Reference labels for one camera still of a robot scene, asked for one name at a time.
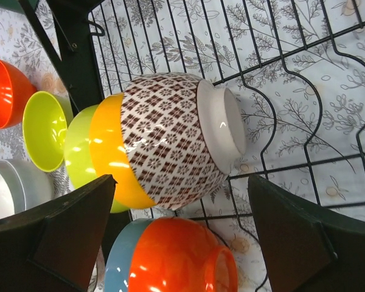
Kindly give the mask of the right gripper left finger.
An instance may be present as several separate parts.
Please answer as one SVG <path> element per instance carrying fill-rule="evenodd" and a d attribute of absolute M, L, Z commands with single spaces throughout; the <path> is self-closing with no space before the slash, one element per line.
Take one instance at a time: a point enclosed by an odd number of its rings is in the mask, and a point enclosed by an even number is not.
<path fill-rule="evenodd" d="M 115 185 L 103 175 L 0 219 L 0 291 L 87 291 Z"/>

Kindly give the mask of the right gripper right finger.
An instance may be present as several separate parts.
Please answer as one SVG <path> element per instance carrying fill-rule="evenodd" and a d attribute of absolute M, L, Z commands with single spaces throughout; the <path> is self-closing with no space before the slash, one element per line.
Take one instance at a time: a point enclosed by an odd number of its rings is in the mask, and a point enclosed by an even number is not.
<path fill-rule="evenodd" d="M 258 175 L 248 195 L 273 291 L 365 291 L 365 222 Z"/>

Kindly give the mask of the white bowl row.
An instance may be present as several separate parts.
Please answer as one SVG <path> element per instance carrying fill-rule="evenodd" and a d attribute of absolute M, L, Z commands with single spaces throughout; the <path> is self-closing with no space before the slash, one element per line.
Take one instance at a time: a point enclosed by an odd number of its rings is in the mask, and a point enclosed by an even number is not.
<path fill-rule="evenodd" d="M 0 160 L 0 185 L 9 193 L 16 214 L 54 197 L 54 185 L 49 176 L 21 159 Z"/>
<path fill-rule="evenodd" d="M 25 211 L 18 175 L 7 161 L 0 161 L 0 219 Z"/>

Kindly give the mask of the lime green bowl back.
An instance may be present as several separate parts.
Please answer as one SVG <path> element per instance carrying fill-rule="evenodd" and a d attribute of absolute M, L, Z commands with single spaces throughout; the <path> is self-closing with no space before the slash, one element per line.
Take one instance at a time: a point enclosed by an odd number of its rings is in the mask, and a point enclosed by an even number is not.
<path fill-rule="evenodd" d="M 38 91 L 28 100 L 22 130 L 31 161 L 44 172 L 53 172 L 63 163 L 64 141 L 73 120 L 67 98 Z"/>

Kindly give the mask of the brown patterned bowl row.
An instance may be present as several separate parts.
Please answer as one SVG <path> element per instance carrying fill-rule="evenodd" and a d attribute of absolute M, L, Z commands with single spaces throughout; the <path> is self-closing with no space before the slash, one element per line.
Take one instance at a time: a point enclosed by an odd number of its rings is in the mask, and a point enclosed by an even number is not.
<path fill-rule="evenodd" d="M 124 92 L 121 126 L 139 184 L 163 209 L 216 192 L 247 149 L 232 91 L 188 73 L 133 79 Z"/>

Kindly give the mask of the red orange bowl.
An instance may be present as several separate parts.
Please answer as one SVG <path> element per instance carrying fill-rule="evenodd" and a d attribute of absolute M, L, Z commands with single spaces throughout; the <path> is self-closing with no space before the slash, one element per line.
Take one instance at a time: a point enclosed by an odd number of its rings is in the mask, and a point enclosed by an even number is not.
<path fill-rule="evenodd" d="M 0 60 L 0 129 L 22 121 L 26 103 L 35 92 L 36 87 L 18 68 Z"/>

